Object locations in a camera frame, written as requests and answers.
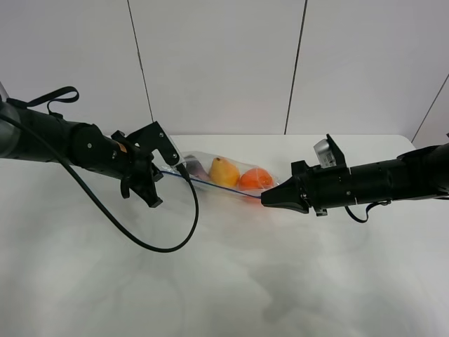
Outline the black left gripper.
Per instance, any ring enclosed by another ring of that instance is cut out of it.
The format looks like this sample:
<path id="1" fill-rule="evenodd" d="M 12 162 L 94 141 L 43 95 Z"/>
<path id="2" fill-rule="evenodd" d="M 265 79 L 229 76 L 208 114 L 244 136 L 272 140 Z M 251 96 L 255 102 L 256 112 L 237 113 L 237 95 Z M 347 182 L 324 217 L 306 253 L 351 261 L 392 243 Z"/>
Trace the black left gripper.
<path id="1" fill-rule="evenodd" d="M 139 145 L 130 144 L 122 131 L 115 131 L 111 138 L 126 148 L 129 157 L 120 182 L 121 196 L 128 199 L 133 191 L 148 207 L 158 207 L 163 201 L 157 194 L 155 183 L 163 178 L 163 173 L 154 165 L 153 154 L 141 154 Z"/>

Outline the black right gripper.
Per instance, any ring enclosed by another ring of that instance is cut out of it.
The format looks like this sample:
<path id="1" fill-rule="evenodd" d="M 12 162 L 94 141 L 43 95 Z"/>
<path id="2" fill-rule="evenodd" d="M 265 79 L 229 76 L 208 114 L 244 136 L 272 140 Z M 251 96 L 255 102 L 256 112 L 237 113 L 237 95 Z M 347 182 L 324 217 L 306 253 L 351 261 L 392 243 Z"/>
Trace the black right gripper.
<path id="1" fill-rule="evenodd" d="M 326 216 L 328 209 L 355 205 L 351 172 L 345 164 L 321 168 L 297 161 L 291 169 L 289 179 L 261 194 L 263 206 L 302 214 L 313 208 L 317 216 Z"/>

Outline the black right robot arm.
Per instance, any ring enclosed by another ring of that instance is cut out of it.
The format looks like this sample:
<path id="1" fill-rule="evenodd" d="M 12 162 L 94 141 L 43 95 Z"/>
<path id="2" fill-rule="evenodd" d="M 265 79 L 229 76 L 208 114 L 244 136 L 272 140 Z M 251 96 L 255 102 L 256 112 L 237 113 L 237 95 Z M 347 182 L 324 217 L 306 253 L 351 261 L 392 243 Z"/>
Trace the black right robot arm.
<path id="1" fill-rule="evenodd" d="M 291 164 L 292 176 L 264 191 L 265 207 L 303 214 L 313 209 L 326 216 L 328 209 L 363 204 L 369 211 L 393 201 L 448 198 L 448 145 L 433 145 L 406 152 L 395 159 L 348 167 L 331 136 L 315 144 L 319 164 Z"/>

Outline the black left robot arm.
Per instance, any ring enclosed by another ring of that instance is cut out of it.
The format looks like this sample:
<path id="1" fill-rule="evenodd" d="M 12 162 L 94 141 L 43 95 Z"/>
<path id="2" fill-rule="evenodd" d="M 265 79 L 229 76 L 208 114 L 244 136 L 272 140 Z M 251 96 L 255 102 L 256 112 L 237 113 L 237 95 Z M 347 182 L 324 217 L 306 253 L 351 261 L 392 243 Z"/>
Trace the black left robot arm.
<path id="1" fill-rule="evenodd" d="M 161 204 L 155 182 L 162 177 L 146 154 L 117 131 L 107 137 L 95 124 L 67 121 L 52 110 L 35 111 L 42 104 L 74 103 L 79 92 L 66 86 L 24 102 L 1 101 L 1 157 L 37 162 L 55 162 L 59 154 L 68 164 L 120 181 L 124 199 L 136 193 L 148 206 Z"/>

